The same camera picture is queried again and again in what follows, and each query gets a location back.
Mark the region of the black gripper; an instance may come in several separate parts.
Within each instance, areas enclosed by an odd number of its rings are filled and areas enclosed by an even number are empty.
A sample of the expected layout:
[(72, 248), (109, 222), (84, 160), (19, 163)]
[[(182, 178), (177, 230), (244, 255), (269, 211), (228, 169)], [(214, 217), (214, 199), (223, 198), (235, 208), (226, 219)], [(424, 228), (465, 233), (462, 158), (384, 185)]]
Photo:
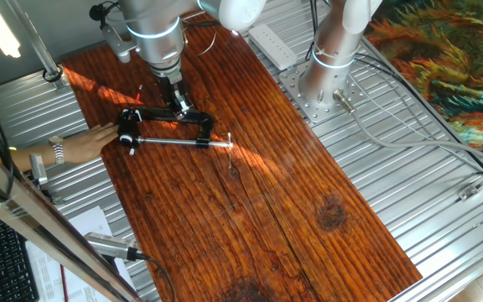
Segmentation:
[(185, 83), (180, 71), (156, 75), (158, 86), (164, 102), (174, 114), (176, 119), (181, 119), (191, 109), (192, 105), (187, 100)]

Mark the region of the person's hand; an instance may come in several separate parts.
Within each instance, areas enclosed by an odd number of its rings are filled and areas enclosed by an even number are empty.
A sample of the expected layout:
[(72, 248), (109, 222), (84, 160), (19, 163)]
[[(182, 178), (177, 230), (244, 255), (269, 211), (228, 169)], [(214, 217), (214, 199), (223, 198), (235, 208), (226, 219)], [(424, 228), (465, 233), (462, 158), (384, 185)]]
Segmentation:
[(102, 149), (118, 137), (117, 130), (118, 126), (109, 122), (66, 138), (63, 146), (65, 162), (81, 164), (99, 157)]

